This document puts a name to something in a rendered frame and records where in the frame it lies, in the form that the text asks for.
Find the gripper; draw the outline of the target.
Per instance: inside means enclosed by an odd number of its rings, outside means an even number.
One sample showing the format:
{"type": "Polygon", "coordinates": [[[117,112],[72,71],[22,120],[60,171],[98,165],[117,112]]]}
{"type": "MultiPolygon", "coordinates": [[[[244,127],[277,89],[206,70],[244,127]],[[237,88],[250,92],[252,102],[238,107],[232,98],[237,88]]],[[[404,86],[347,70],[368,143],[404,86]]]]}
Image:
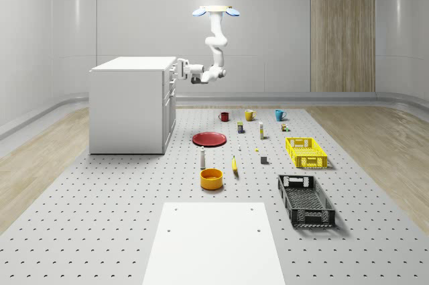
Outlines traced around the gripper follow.
{"type": "Polygon", "coordinates": [[[178,80],[186,80],[188,77],[188,66],[189,61],[183,58],[178,58],[177,63],[175,64],[175,72],[176,78],[178,80]]]}

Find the white cabinet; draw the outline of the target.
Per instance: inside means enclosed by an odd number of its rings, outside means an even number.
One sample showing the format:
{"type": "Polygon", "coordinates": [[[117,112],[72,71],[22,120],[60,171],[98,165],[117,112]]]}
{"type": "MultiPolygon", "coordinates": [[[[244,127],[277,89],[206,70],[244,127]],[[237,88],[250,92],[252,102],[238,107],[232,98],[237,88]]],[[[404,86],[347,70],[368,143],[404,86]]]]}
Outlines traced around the white cabinet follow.
{"type": "Polygon", "coordinates": [[[164,154],[174,128],[173,56],[118,57],[89,72],[89,152],[164,154]]]}

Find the drone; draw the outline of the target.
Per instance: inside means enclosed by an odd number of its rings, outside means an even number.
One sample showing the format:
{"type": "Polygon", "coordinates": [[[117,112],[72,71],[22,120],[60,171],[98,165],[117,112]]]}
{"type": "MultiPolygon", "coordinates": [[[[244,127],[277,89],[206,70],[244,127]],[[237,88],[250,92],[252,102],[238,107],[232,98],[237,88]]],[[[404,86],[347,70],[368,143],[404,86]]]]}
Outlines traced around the drone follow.
{"type": "Polygon", "coordinates": [[[200,6],[198,9],[194,10],[192,12],[193,16],[201,16],[204,15],[206,12],[226,12],[228,15],[231,16],[240,16],[240,13],[233,9],[231,6],[226,5],[207,5],[207,6],[200,6]]]}

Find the red plate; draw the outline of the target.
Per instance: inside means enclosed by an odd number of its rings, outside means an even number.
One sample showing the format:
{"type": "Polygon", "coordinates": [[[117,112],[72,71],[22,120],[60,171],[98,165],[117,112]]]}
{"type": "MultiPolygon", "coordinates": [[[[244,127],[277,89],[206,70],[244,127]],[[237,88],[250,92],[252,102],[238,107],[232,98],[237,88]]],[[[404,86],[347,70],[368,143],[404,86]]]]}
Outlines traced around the red plate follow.
{"type": "Polygon", "coordinates": [[[194,135],[192,142],[198,146],[213,148],[225,144],[227,138],[225,135],[217,132],[202,132],[194,135]]]}

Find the yellow bowl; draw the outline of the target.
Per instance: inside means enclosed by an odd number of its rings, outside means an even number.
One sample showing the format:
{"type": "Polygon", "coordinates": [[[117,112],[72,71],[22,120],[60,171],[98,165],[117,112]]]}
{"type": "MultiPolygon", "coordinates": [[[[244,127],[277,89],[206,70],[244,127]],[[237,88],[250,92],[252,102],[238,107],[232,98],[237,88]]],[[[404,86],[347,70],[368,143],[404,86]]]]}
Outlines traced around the yellow bowl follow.
{"type": "Polygon", "coordinates": [[[207,168],[200,172],[200,185],[207,190],[216,190],[223,186],[223,173],[216,168],[207,168]]]}

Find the yellow basket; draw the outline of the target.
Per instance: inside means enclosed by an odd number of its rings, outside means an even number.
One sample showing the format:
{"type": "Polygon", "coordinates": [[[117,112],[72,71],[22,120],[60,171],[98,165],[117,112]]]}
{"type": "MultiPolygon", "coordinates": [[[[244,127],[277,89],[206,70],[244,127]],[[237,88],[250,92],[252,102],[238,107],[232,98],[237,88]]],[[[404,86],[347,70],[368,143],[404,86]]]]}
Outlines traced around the yellow basket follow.
{"type": "Polygon", "coordinates": [[[311,137],[287,137],[286,150],[297,168],[326,168],[327,155],[311,137]]]}

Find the white board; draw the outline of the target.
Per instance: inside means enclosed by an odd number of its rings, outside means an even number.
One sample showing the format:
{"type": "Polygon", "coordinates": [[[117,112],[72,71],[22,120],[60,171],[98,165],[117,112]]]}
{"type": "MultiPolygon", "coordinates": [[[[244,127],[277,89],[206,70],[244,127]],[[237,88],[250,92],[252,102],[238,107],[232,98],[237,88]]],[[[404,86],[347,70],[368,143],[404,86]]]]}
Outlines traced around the white board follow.
{"type": "Polygon", "coordinates": [[[285,285],[263,203],[165,203],[143,285],[285,285]]]}

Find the dark grey basket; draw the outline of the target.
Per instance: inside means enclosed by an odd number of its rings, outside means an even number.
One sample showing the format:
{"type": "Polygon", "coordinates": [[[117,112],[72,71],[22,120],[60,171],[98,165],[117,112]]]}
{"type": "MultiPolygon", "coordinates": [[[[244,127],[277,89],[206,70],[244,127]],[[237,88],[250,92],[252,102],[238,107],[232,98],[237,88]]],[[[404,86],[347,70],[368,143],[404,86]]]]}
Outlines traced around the dark grey basket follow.
{"type": "Polygon", "coordinates": [[[335,209],[315,177],[278,174],[278,189],[292,225],[335,226],[335,209]]]}

